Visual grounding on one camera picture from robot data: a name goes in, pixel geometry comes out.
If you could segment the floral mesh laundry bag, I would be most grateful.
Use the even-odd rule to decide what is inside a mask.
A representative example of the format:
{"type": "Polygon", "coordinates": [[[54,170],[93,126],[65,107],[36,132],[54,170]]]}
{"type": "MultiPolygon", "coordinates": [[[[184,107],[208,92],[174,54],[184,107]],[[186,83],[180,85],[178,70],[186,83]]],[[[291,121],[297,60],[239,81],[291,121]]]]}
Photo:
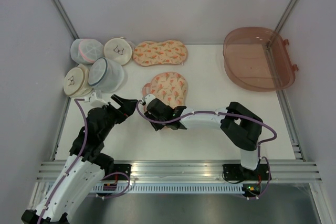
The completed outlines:
{"type": "MultiPolygon", "coordinates": [[[[183,106],[185,112],[185,100],[188,90],[188,84],[186,79],[177,72],[164,72],[157,74],[150,83],[147,83],[143,89],[143,96],[147,94],[153,94],[157,99],[161,100],[166,105],[172,108],[177,106],[183,106]]],[[[147,105],[143,106],[144,115],[146,113],[147,105]]],[[[168,121],[169,123],[180,120],[180,117],[168,121]]]]}

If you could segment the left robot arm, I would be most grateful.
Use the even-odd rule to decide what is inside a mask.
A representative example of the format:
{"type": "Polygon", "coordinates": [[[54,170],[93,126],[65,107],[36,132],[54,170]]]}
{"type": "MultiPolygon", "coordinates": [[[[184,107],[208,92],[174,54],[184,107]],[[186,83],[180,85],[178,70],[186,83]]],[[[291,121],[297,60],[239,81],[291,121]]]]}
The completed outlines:
{"type": "Polygon", "coordinates": [[[129,182],[128,174],[115,170],[114,159],[102,153],[104,140],[112,128],[123,123],[136,110],[136,99],[113,95],[119,108],[110,103],[84,113],[84,126],[73,141],[65,165],[51,190],[35,209],[27,209],[23,223],[70,223],[78,207],[101,180],[121,175],[129,182]]]}

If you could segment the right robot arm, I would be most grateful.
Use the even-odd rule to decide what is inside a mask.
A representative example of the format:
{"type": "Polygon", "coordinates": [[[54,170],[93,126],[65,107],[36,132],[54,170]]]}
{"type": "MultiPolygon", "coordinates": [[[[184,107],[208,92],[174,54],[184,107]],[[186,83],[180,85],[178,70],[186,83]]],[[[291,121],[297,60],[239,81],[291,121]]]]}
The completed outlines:
{"type": "Polygon", "coordinates": [[[223,179],[231,184],[259,180],[261,144],[276,139],[277,133],[263,120],[238,102],[215,111],[193,110],[179,105],[172,108],[152,94],[140,102],[146,112],[140,115],[158,131],[163,128],[189,130],[207,128],[221,130],[240,149],[240,164],[236,168],[223,167],[223,179]]]}

